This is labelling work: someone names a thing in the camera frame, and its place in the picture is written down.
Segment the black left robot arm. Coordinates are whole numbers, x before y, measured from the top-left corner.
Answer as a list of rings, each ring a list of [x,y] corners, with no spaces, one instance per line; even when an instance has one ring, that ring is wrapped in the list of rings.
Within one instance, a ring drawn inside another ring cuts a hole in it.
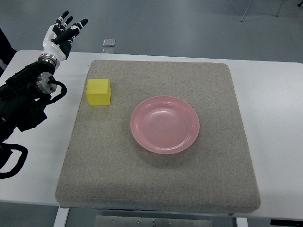
[[[55,80],[59,60],[51,54],[41,54],[37,61],[15,73],[0,87],[0,141],[13,131],[27,131],[47,119],[47,105],[63,98],[66,86]]]

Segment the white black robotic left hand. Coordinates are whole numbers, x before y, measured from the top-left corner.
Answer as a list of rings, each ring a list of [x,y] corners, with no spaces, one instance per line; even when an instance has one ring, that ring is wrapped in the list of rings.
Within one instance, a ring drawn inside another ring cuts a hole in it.
[[[88,19],[85,18],[69,27],[73,17],[68,17],[68,14],[69,12],[65,11],[56,19],[55,23],[47,30],[42,43],[42,54],[50,54],[59,62],[69,57],[72,42],[80,34],[80,30],[88,23]]]

